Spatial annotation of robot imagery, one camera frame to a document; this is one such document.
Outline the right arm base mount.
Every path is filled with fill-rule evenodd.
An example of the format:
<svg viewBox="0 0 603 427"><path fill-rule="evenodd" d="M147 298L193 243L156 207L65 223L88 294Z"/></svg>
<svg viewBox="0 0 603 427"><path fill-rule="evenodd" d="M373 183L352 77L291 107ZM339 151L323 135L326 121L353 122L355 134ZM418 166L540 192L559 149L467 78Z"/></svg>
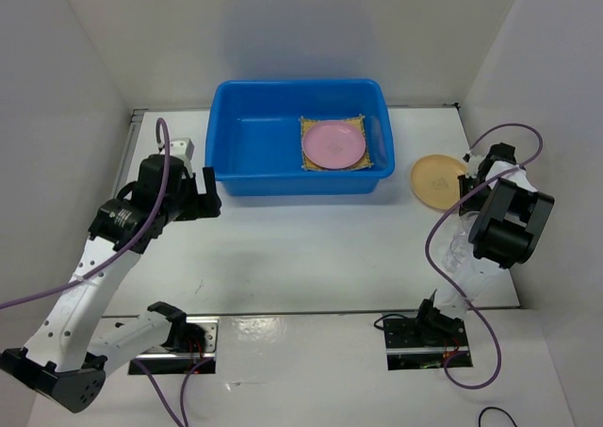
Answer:
<svg viewBox="0 0 603 427"><path fill-rule="evenodd" d="M414 316L386 313L373 322L383 334L387 369L440 370L452 357L450 368L473 366L464 324L451 334L416 324Z"/></svg>

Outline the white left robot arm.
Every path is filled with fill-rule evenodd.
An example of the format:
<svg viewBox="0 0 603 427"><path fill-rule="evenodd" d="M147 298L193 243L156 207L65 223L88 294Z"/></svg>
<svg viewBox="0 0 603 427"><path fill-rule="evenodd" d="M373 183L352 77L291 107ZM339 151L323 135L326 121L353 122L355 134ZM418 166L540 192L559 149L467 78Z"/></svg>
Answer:
<svg viewBox="0 0 603 427"><path fill-rule="evenodd" d="M122 280L169 223L219 216L213 169L205 167L203 178L205 192L199 193L186 156L143 159L137 180L100 206L73 276L39 330L25 345L2 352L1 369L80 413L111 373L153 347L202 356L205 329L165 302L149 305L102 337L93 334Z"/></svg>

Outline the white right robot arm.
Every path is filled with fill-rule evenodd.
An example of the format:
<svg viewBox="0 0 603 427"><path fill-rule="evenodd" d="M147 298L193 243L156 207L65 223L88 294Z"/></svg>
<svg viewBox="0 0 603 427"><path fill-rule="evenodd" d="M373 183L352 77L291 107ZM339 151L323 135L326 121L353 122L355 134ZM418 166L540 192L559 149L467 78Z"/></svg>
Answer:
<svg viewBox="0 0 603 427"><path fill-rule="evenodd" d="M455 262L444 272L454 285L422 301L413 322L417 341L432 345L453 337L470 305L501 273L529 260L543 234L555 199L535 188L517 164L515 148L494 144L471 175L459 178L462 231L451 241Z"/></svg>

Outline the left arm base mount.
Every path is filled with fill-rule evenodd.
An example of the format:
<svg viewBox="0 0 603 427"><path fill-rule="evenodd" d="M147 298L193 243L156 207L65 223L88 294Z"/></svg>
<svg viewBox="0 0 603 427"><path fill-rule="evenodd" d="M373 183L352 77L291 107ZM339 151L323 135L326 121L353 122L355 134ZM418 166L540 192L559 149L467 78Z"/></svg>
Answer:
<svg viewBox="0 0 603 427"><path fill-rule="evenodd" d="M195 374L216 372L216 352L219 338L218 317L190 316L191 333L174 350L154 346L136 357L152 375L185 375L196 365Z"/></svg>

